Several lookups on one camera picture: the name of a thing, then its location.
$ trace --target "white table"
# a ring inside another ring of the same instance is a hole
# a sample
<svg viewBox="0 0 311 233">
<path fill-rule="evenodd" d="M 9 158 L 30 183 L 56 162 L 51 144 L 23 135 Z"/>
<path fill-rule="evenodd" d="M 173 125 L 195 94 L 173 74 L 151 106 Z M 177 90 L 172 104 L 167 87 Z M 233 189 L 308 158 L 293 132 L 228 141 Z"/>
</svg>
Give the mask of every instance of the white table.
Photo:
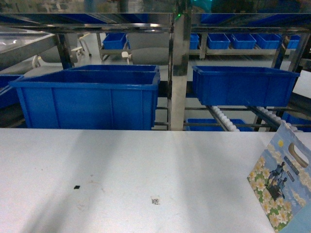
<svg viewBox="0 0 311 233">
<path fill-rule="evenodd" d="M 273 135 L 1 129 L 0 232 L 273 233 L 246 179 Z"/>
</svg>

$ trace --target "white chair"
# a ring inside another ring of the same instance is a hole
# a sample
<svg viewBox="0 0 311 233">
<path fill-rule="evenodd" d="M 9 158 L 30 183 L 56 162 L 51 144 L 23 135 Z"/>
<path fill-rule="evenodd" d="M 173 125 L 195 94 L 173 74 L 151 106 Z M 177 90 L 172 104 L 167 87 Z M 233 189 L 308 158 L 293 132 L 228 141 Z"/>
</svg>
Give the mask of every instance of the white chair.
<svg viewBox="0 0 311 233">
<path fill-rule="evenodd" d="M 168 65 L 168 33 L 129 33 L 127 35 L 131 54 L 122 53 L 122 57 L 132 60 L 134 65 Z"/>
<path fill-rule="evenodd" d="M 69 46 L 70 46 L 70 58 L 74 63 L 81 60 L 82 56 L 85 54 L 83 47 L 77 47 L 78 45 L 78 35 L 75 33 L 68 34 Z M 46 63 L 58 63 L 57 65 L 44 65 L 41 66 L 40 59 Z M 43 74 L 54 73 L 63 70 L 60 56 L 58 53 L 57 46 L 46 50 L 45 52 L 35 56 L 32 62 L 33 68 L 24 74 L 25 77 L 38 76 Z"/>
</svg>

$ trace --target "small label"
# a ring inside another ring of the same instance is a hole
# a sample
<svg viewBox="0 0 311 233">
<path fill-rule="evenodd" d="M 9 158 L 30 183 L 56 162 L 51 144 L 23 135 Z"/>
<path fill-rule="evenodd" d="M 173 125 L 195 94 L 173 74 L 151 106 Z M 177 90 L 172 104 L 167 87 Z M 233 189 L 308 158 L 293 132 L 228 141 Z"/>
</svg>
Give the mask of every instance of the small label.
<svg viewBox="0 0 311 233">
<path fill-rule="evenodd" d="M 152 204 L 160 205 L 160 197 L 159 196 L 151 196 Z"/>
<path fill-rule="evenodd" d="M 289 178 L 292 180 L 292 182 L 295 181 L 295 179 L 293 178 L 293 176 L 291 175 L 291 173 L 289 171 L 286 172 L 287 175 L 289 176 Z"/>
<path fill-rule="evenodd" d="M 290 161 L 290 159 L 287 156 L 284 157 L 284 160 L 291 167 L 291 169 L 294 171 L 294 173 L 296 175 L 299 175 L 299 171 L 297 170 L 297 168 L 293 165 L 293 163 Z"/>
</svg>

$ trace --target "blue plastic crate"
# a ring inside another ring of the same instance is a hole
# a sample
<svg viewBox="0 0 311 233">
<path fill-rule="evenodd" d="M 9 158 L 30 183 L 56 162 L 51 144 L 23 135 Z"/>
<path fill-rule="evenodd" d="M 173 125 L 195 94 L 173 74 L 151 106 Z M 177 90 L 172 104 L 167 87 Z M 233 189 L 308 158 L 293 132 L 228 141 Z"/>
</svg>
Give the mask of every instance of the blue plastic crate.
<svg viewBox="0 0 311 233">
<path fill-rule="evenodd" d="M 193 68 L 202 105 L 286 106 L 298 73 L 264 67 Z"/>
<path fill-rule="evenodd" d="M 311 120 L 297 118 L 297 117 L 294 117 L 288 114 L 287 112 L 284 112 L 282 119 L 291 124 L 311 125 Z M 311 128 L 303 128 L 303 127 L 297 127 L 297 128 L 299 130 L 302 130 L 303 132 L 311 132 Z"/>
<path fill-rule="evenodd" d="M 299 41 L 300 41 L 300 36 L 298 35 L 292 35 L 291 36 L 291 40 L 290 42 L 288 43 L 288 46 L 287 48 L 288 49 L 296 49 L 298 44 L 299 44 Z"/>
<path fill-rule="evenodd" d="M 207 45 L 211 50 L 226 50 L 229 48 L 230 40 L 223 33 L 210 33 L 207 37 Z"/>
<path fill-rule="evenodd" d="M 265 50 L 274 50 L 280 46 L 281 38 L 276 34 L 254 34 L 257 45 Z"/>
<path fill-rule="evenodd" d="M 121 50 L 126 42 L 125 33 L 109 33 L 103 41 L 105 50 Z"/>
<path fill-rule="evenodd" d="M 159 66 L 155 65 L 86 65 L 68 70 L 105 70 L 105 71 L 146 71 L 159 72 Z"/>
<path fill-rule="evenodd" d="M 196 50 L 198 49 L 198 45 L 199 45 L 199 36 L 198 34 L 192 33 L 190 35 L 190 49 Z"/>
<path fill-rule="evenodd" d="M 10 82 L 28 128 L 150 130 L 159 72 L 60 71 Z"/>
<path fill-rule="evenodd" d="M 233 16 L 235 16 L 235 14 L 202 14 L 201 23 L 218 24 Z"/>
<path fill-rule="evenodd" d="M 217 123 L 215 119 L 187 119 L 187 123 Z M 231 119 L 233 124 L 245 124 L 242 119 Z M 249 127 L 237 127 L 241 132 L 252 132 L 253 129 Z M 221 126 L 187 126 L 187 131 L 223 131 Z"/>
<path fill-rule="evenodd" d="M 256 44 L 256 40 L 251 34 L 231 34 L 228 37 L 234 49 L 252 50 Z"/>
<path fill-rule="evenodd" d="M 19 103 L 15 88 L 9 86 L 10 81 L 19 80 L 21 75 L 0 75 L 0 108 L 5 108 L 15 103 Z"/>
</svg>

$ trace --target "printed paper bag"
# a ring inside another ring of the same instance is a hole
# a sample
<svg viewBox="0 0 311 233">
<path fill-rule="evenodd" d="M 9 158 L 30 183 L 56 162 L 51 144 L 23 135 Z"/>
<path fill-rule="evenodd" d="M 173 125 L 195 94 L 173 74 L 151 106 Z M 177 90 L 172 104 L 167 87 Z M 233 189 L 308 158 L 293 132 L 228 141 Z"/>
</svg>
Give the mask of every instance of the printed paper bag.
<svg viewBox="0 0 311 233">
<path fill-rule="evenodd" d="M 311 232 L 311 151 L 283 123 L 247 177 L 275 232 Z"/>
</svg>

